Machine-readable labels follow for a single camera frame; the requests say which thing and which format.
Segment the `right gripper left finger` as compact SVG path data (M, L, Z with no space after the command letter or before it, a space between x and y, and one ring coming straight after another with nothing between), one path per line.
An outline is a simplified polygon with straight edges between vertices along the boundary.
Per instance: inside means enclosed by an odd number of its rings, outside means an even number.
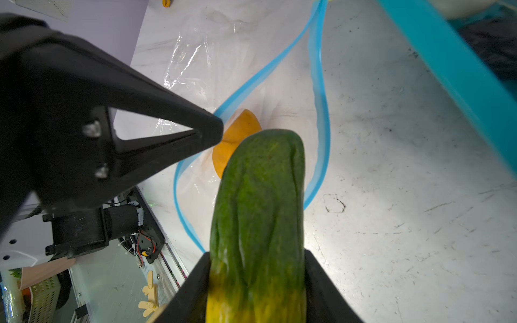
M155 322L206 322L210 265L206 252Z

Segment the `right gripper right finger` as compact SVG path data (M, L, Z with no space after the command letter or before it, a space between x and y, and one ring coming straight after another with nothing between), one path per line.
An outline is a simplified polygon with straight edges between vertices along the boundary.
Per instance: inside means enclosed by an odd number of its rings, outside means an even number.
M320 263L305 250L306 322L363 323Z

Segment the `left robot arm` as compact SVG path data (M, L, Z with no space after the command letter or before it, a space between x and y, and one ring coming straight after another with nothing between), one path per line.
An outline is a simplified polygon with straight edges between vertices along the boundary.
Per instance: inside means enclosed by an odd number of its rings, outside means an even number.
M35 193L50 225L37 249L76 258L135 236L154 262L164 236L137 185L222 140L223 122L89 42L1 15L1 237Z

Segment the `yellow toy mango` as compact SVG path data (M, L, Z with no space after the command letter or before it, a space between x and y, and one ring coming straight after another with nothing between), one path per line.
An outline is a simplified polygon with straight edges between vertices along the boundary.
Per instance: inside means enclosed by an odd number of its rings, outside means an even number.
M251 135L262 131L261 124L255 114L244 109L234 122L228 127L222 137L222 141L214 147L212 162L219 178L237 147Z

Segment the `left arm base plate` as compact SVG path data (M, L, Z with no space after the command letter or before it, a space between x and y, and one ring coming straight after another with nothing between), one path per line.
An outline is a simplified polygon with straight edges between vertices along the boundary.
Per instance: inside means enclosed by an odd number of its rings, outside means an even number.
M137 210L138 228L130 234L118 238L118 243L129 254L137 257L140 268L144 263L153 264L162 253L165 246L165 238L150 204L145 200L138 187L118 196L117 207L132 205Z

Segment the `clear zip top bag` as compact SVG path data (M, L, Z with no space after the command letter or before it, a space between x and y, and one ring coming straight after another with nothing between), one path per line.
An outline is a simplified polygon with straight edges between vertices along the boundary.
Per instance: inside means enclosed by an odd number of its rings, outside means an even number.
M327 1L151 1L131 66L222 119L249 111L262 129L289 129L305 149L304 207L329 165L331 132L321 59ZM209 236L219 176L214 149L140 184L166 244L160 278L181 284Z

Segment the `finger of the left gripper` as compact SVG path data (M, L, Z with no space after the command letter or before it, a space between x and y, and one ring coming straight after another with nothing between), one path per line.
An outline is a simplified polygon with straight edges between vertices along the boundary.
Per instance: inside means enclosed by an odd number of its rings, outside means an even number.
M123 140L113 108L185 130ZM1 15L1 231L30 193L49 212L94 209L222 135L220 118L84 39Z

